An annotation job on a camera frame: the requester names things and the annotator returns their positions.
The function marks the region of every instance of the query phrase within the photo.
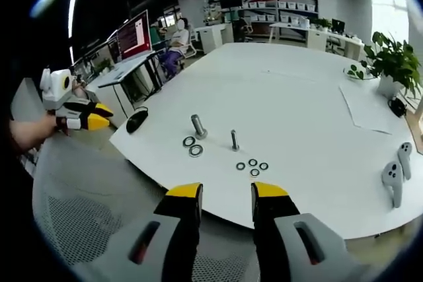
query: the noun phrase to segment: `hex bolt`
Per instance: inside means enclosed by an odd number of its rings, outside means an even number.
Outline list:
[[[239,145],[237,141],[237,132],[235,130],[231,130],[231,135],[232,135],[232,150],[238,151]]]
[[[198,140],[202,140],[205,137],[207,137],[207,130],[203,128],[203,125],[201,124],[200,118],[198,115],[192,115],[191,116],[192,124],[194,125],[194,128],[196,130],[196,138]]]

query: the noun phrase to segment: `white table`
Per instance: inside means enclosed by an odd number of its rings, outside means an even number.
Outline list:
[[[99,102],[105,104],[113,111],[110,121],[119,127],[134,112],[134,107],[121,86],[123,80],[132,72],[136,71],[141,85],[139,89],[143,94],[148,94],[145,88],[150,91],[153,89],[153,83],[148,75],[147,69],[143,63],[154,52],[143,52],[117,63],[113,70],[105,75],[101,75],[90,82],[85,88],[96,96]]]
[[[314,30],[311,28],[303,28],[301,26],[294,26],[290,23],[277,22],[270,25],[270,36],[269,43],[272,43],[272,38],[275,28],[287,28],[292,30],[300,30],[306,32],[307,47],[315,48],[321,51],[326,50],[326,40],[328,37],[337,38],[341,41],[345,41],[345,52],[344,56],[356,61],[360,58],[360,51],[364,47],[364,43],[360,39],[347,38],[341,34],[332,32],[323,32]]]
[[[195,28],[200,33],[201,42],[205,54],[220,48],[226,43],[233,42],[233,31],[231,23],[214,24]]]
[[[339,84],[369,90],[377,80],[351,83],[342,72],[350,64],[295,46],[226,44],[151,97],[139,130],[128,135],[123,125],[110,141],[165,188],[203,183],[203,209],[246,227],[253,228],[250,183],[257,180],[286,189],[302,213],[343,238],[385,232],[422,213],[423,157],[413,151],[412,179],[404,185],[403,205],[393,209],[381,171],[412,136],[383,100],[392,135],[354,126]],[[198,141],[204,153],[195,159],[182,146],[194,133],[192,114],[208,130]],[[236,153],[231,129],[241,148]],[[257,179],[248,168],[235,168],[251,158],[269,164]]]

